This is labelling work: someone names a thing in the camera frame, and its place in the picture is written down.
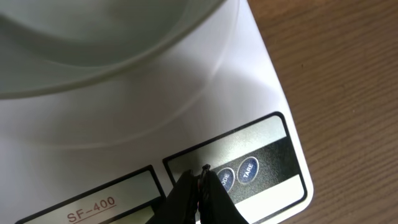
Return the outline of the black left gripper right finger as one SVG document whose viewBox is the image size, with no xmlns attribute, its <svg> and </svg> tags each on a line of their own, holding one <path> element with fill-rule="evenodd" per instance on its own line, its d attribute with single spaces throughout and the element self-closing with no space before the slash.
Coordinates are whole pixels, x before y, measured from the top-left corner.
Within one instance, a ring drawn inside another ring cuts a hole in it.
<svg viewBox="0 0 398 224">
<path fill-rule="evenodd" d="M 201 224 L 248 224 L 208 164 L 202 167 L 198 190 Z"/>
</svg>

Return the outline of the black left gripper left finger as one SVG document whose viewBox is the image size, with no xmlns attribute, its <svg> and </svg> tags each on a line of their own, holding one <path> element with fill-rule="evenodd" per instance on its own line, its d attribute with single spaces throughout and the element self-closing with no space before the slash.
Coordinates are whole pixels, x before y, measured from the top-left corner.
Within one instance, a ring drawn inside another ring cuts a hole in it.
<svg viewBox="0 0 398 224">
<path fill-rule="evenodd" d="M 198 177 L 192 170 L 186 170 L 146 224 L 195 224 L 197 210 Z"/>
</svg>

